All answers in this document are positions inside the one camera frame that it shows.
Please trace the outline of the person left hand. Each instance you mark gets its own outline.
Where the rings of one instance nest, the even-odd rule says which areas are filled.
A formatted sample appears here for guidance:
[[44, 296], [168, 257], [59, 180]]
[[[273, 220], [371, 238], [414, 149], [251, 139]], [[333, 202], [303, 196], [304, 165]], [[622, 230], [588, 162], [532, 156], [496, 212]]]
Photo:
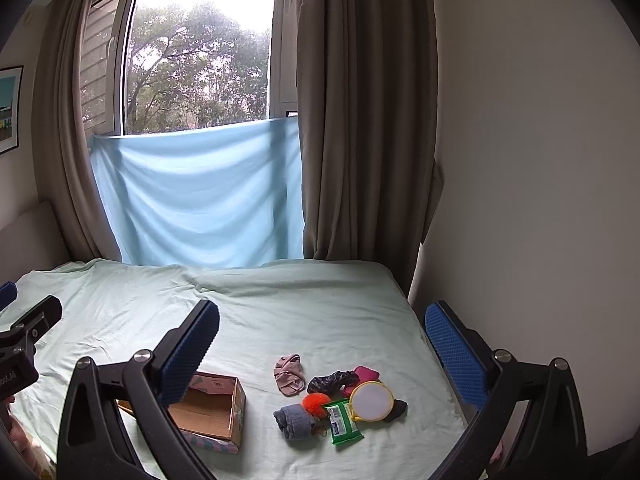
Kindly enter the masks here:
[[23, 427], [12, 414], [9, 414], [9, 419], [11, 422], [9, 435], [10, 439], [13, 442], [13, 445], [15, 446], [17, 451], [20, 452], [22, 459], [29, 466], [29, 468], [36, 474], [37, 477], [40, 477], [41, 467], [38, 463], [34, 448], [32, 447], [32, 442], [29, 441], [29, 438], [26, 436], [26, 432], [24, 431]]

